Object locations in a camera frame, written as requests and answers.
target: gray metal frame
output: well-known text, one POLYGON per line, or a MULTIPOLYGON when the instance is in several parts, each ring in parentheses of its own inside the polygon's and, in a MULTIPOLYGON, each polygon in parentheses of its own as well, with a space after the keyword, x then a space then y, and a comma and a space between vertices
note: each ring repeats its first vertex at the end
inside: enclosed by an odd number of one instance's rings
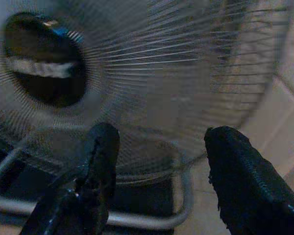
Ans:
MULTIPOLYGON (((21 147, 11 151, 0 164, 0 179, 5 175, 11 164, 17 158, 22 150, 21 147)), ((155 217, 141 214, 123 213, 110 211, 108 224, 139 229, 164 230, 172 229, 183 223, 193 207, 193 192, 190 171, 187 170, 181 175, 183 190, 183 205, 180 210, 169 217, 155 217)), ((0 195, 0 211, 14 214, 30 215, 34 210, 36 203, 5 198, 0 195)))

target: floor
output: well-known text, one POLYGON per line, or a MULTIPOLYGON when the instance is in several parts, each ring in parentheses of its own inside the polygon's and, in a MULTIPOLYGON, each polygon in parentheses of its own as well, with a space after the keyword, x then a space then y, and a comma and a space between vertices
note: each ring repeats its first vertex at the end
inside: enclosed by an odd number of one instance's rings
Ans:
POLYGON ((0 235, 18 235, 21 228, 15 226, 0 226, 0 235))
MULTIPOLYGON (((220 219, 217 195, 208 182, 209 170, 207 159, 202 159, 191 169, 194 208, 189 218, 175 229, 176 235, 230 235, 220 219)), ((174 184, 176 188, 180 187, 178 179, 174 184)), ((175 193, 174 200, 177 204, 182 203, 180 190, 175 193)))

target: fan grille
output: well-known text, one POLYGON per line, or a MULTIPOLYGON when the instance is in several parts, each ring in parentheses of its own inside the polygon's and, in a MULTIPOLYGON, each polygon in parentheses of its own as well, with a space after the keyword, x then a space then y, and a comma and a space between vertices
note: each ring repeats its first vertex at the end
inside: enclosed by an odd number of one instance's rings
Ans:
POLYGON ((29 155, 21 159, 60 174, 76 163, 85 133, 107 121, 121 136, 118 183, 179 172, 202 156, 209 126, 238 127, 257 107, 272 82, 277 44, 287 28, 281 5, 11 1, 0 29, 7 16, 30 12, 61 21, 72 40, 82 37, 87 84, 80 102, 66 108, 31 98, 6 69, 1 37, 0 138, 16 145, 36 131, 24 146, 29 155))

